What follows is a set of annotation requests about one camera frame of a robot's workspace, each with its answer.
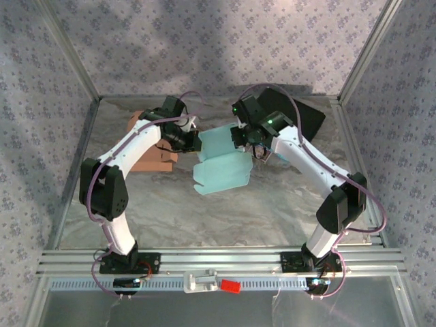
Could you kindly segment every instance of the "brown box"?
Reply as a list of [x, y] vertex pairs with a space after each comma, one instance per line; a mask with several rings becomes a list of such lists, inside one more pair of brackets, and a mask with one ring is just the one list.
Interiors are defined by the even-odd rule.
[[[129, 132], [138, 120], [142, 111], [134, 112], [127, 124], [127, 132]], [[165, 140], [160, 140], [156, 144], [159, 148], [171, 149], [170, 143]], [[152, 146], [142, 157], [135, 163], [130, 170], [131, 172], [171, 172], [173, 163], [177, 162], [177, 153], [171, 153], [165, 150], [160, 150], [156, 146]]]

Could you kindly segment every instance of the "red clip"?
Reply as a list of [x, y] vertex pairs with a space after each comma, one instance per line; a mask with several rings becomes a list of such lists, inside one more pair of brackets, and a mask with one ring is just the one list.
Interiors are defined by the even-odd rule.
[[221, 281], [221, 289], [225, 292], [239, 294], [240, 283], [238, 283], [237, 281], [228, 281], [226, 279], [223, 279]]

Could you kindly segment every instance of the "light blue cloth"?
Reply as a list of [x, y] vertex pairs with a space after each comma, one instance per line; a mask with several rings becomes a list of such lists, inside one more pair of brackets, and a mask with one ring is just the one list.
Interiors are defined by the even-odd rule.
[[210, 194], [226, 189], [245, 186], [250, 180], [253, 160], [250, 153], [234, 148], [229, 124], [203, 131], [198, 134], [202, 141], [201, 161], [193, 168], [193, 179], [200, 185], [194, 189], [202, 194]]

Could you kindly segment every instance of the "patterned wallpaper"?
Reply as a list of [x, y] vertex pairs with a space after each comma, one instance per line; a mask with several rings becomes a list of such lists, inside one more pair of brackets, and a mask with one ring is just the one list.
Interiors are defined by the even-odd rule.
[[436, 3], [405, 0], [347, 104], [374, 191], [436, 326]]
[[0, 8], [0, 326], [18, 326], [91, 100], [33, 2]]
[[58, 0], [102, 95], [338, 94], [386, 0]]

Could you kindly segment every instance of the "marble surface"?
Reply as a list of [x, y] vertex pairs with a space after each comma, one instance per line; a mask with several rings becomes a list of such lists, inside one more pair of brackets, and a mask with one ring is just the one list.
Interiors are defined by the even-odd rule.
[[[125, 134], [135, 110], [161, 105], [163, 98], [118, 98], [101, 102], [85, 157], [99, 157]], [[234, 99], [206, 99], [200, 114], [201, 130], [234, 122]], [[300, 101], [323, 111], [326, 120], [313, 144], [336, 164], [349, 169], [328, 99]], [[197, 99], [185, 101], [190, 112], [201, 107]], [[255, 160], [246, 187], [207, 196], [193, 186], [196, 154], [179, 155], [173, 172], [135, 172], [127, 177], [127, 219], [140, 247], [205, 247], [301, 245], [311, 235], [322, 199], [309, 179], [288, 162], [273, 155], [267, 163]], [[363, 218], [355, 227], [365, 228]], [[366, 243], [367, 236], [350, 233], [344, 243]], [[87, 217], [78, 201], [78, 186], [67, 212], [61, 247], [105, 247], [100, 227]]]

